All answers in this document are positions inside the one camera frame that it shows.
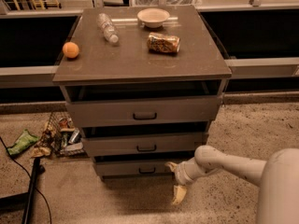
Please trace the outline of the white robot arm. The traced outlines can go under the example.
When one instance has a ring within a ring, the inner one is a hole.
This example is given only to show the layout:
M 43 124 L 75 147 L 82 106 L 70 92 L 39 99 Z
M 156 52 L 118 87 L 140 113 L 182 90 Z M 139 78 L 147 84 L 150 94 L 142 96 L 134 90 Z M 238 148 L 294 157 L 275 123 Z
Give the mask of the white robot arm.
M 187 187 L 200 177 L 224 170 L 259 188 L 256 224 L 299 224 L 299 149 L 285 148 L 266 160 L 225 154 L 200 146 L 181 163 L 165 164 L 174 173 L 173 205 L 182 203 Z

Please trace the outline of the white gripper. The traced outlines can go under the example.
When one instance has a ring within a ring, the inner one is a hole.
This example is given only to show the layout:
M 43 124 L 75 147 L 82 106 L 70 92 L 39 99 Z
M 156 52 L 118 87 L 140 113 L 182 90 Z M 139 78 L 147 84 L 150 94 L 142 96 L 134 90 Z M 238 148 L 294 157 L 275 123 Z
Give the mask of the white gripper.
M 173 205 L 179 205 L 184 200 L 187 193 L 186 185 L 195 182 L 199 177 L 206 176 L 209 172 L 207 168 L 199 165 L 195 158 L 191 158 L 179 164 L 168 161 L 165 166 L 175 174 L 175 178 L 179 183 L 179 185 L 175 185 L 173 188 Z

